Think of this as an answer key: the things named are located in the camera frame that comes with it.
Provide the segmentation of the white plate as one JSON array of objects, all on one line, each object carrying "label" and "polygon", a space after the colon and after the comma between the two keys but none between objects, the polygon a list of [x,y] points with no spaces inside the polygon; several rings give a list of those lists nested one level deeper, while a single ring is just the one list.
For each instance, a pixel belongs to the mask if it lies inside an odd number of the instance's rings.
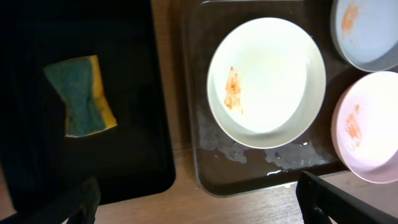
[{"label": "white plate", "polygon": [[237,26],[220,43],[206,93],[218,126],[236,142],[271,149],[314,122],[326,90],[318,46],[293,22],[275,17]]}]

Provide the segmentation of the green yellow sponge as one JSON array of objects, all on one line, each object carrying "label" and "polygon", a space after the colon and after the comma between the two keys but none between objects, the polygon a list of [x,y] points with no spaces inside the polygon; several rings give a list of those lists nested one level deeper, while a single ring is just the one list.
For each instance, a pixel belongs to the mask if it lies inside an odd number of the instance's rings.
[{"label": "green yellow sponge", "polygon": [[97,56],[47,65],[44,75],[65,104],[66,137],[81,138],[118,125],[106,99]]}]

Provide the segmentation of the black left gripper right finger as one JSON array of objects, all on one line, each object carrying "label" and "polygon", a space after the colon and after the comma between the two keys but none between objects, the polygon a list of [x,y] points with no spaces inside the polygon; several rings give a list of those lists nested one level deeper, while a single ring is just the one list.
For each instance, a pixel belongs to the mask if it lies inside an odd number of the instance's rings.
[{"label": "black left gripper right finger", "polygon": [[296,196],[305,223],[397,223],[396,217],[307,171],[298,179]]}]

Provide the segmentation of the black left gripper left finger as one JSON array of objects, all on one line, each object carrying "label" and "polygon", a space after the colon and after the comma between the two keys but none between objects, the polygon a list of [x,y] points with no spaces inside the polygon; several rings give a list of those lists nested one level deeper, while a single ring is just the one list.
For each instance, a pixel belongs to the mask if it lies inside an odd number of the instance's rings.
[{"label": "black left gripper left finger", "polygon": [[94,224],[100,199],[98,181],[92,176],[48,205],[11,215],[1,224]]}]

